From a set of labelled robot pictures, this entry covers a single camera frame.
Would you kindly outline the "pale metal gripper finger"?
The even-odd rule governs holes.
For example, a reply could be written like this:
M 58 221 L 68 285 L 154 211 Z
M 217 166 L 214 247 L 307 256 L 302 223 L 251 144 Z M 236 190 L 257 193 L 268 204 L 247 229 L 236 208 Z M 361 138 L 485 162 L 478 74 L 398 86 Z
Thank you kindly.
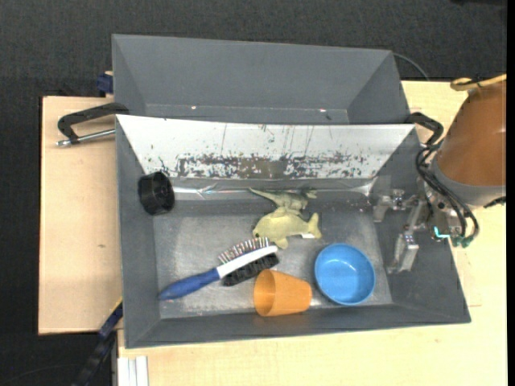
M 405 208 L 404 194 L 402 189 L 392 189 L 386 195 L 381 195 L 373 207 L 373 222 L 382 222 L 388 210 L 403 210 Z
M 388 274 L 409 272 L 418 254 L 419 245 L 413 234 L 399 233 L 393 247 L 393 260 L 386 266 Z

